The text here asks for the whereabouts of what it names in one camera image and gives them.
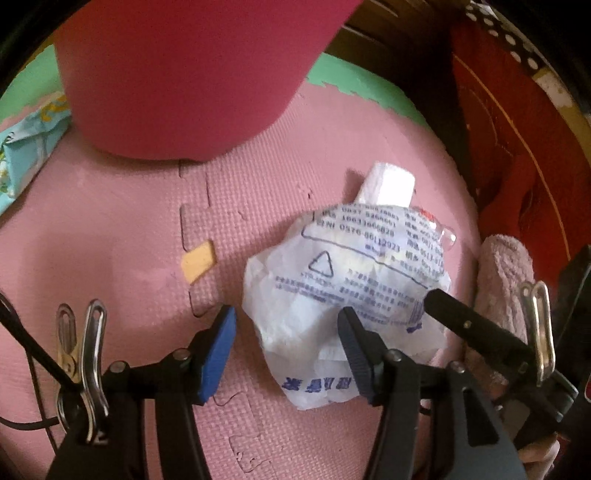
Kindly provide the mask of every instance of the pink trash bin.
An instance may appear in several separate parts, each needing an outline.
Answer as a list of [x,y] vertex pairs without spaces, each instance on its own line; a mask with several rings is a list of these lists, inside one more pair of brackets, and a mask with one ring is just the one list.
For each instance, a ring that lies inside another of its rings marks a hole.
[[204,161],[273,123],[360,0],[92,0],[55,45],[74,122],[132,158]]

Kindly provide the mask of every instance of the triangle symbol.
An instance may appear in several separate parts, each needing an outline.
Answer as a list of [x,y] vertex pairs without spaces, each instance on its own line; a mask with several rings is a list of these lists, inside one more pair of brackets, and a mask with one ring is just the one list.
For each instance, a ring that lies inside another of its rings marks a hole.
[[323,277],[332,278],[335,276],[335,272],[332,269],[332,260],[326,250],[315,257],[315,259],[310,262],[310,265],[308,265],[308,268],[312,270],[312,272],[319,273]]

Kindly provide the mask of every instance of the black and white polka dot trim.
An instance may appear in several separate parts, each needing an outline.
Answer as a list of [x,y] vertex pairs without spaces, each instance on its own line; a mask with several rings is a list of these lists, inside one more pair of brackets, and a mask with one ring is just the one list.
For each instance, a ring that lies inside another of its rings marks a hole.
[[466,16],[497,38],[515,61],[526,69],[529,76],[544,66],[544,62],[534,52],[532,45],[529,42],[523,42],[515,35],[510,26],[499,20],[489,6],[472,1],[466,6]]

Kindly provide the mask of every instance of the pink foam mat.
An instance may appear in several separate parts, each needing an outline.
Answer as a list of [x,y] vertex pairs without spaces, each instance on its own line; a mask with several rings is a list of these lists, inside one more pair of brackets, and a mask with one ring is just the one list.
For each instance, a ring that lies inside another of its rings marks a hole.
[[[476,209],[443,145],[375,102],[308,83],[268,130],[206,164],[113,157],[73,127],[1,219],[0,287],[53,355],[57,306],[69,303],[81,319],[98,297],[109,315],[103,367],[116,359],[132,366],[158,361],[188,344],[210,306],[240,306],[251,255],[279,242],[301,212],[352,201],[376,161],[412,171],[414,203],[456,231],[446,268],[452,293],[470,302]],[[206,239],[217,265],[188,286],[181,257]],[[458,354],[450,338],[438,361]],[[0,414],[38,420],[24,352],[3,330],[0,362]],[[56,386],[44,372],[41,383],[53,415]],[[195,412],[212,478],[219,480],[361,478],[380,415],[362,398],[297,411],[271,378],[252,322],[240,310],[220,387]],[[62,437],[59,427],[54,431]],[[147,443],[151,478],[161,478],[151,417]],[[0,427],[0,445],[30,480],[43,478],[53,458],[43,431]]]

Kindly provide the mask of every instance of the yellow block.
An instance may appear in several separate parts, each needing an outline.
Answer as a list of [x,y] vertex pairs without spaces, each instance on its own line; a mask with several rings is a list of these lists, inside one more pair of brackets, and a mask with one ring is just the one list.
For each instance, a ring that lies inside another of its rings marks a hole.
[[216,253],[211,240],[205,240],[197,248],[185,253],[181,259],[181,268],[183,269],[185,280],[189,284],[194,283],[215,264]]

